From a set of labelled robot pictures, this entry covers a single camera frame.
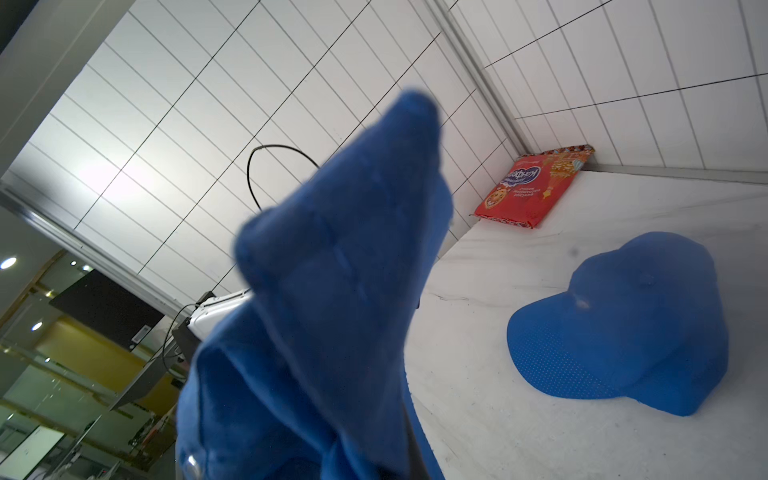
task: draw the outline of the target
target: ceiling light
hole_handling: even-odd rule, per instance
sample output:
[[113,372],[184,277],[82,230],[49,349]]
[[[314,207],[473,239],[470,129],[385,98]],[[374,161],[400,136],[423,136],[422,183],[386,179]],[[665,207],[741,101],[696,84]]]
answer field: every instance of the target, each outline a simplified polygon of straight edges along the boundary
[[14,263],[16,263],[16,257],[6,258],[0,263],[0,270],[5,270],[6,268],[13,266]]

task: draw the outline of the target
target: yellow wall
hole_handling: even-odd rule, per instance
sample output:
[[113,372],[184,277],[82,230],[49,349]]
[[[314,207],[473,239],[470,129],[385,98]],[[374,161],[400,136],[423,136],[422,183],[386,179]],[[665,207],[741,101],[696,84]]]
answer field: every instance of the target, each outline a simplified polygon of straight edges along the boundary
[[[40,353],[104,387],[122,392],[144,368],[144,360],[122,349],[100,333],[68,316],[60,316],[35,345]],[[137,403],[164,415],[178,400],[179,390],[166,374]]]

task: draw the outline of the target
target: black panel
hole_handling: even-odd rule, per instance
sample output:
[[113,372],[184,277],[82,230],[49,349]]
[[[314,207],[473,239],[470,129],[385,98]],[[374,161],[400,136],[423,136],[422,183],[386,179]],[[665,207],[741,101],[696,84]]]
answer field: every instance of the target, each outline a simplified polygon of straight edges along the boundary
[[163,318],[162,313],[96,270],[58,294],[50,305],[125,349],[136,343],[132,339],[142,327],[152,328]]

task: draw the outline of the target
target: marble surface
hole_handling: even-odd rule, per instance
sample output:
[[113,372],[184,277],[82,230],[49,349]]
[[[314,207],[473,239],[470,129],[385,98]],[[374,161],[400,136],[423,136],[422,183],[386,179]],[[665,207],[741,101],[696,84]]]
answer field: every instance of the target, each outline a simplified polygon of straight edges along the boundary
[[[691,417],[550,397],[507,349],[514,311],[648,231],[713,255],[730,366]],[[482,220],[432,270],[406,344],[416,411],[447,479],[768,478],[768,187],[582,172],[537,230]]]

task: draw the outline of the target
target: cap brim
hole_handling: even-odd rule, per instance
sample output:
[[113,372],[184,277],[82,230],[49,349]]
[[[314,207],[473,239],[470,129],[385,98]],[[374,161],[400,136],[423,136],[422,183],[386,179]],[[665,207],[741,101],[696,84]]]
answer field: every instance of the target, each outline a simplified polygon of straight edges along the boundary
[[569,293],[561,293],[515,312],[507,325],[512,361],[528,383],[547,395],[564,399],[622,396],[563,350],[561,318],[572,302]]

